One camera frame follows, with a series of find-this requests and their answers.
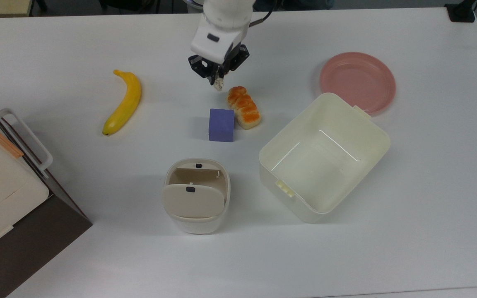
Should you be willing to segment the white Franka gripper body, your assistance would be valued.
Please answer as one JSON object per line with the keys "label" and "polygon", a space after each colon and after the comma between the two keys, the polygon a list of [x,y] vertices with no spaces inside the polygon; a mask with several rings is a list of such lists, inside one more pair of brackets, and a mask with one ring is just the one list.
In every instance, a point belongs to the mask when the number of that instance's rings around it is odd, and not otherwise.
{"label": "white Franka gripper body", "polygon": [[207,19],[200,19],[190,49],[193,53],[218,65],[224,64],[231,51],[244,39],[250,21],[238,28],[220,28]]}

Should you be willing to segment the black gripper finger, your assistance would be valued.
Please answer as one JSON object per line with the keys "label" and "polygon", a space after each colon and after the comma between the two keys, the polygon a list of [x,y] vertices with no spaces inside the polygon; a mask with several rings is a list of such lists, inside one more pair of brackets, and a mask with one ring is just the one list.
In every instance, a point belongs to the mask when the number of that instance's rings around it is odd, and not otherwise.
{"label": "black gripper finger", "polygon": [[229,72],[237,70],[249,56],[250,53],[246,45],[239,43],[225,57],[224,63],[221,65],[221,78],[223,79]]}
{"label": "black gripper finger", "polygon": [[223,81],[223,69],[220,64],[211,62],[199,55],[193,55],[188,58],[191,69],[203,79],[207,79],[210,85],[217,81]]}

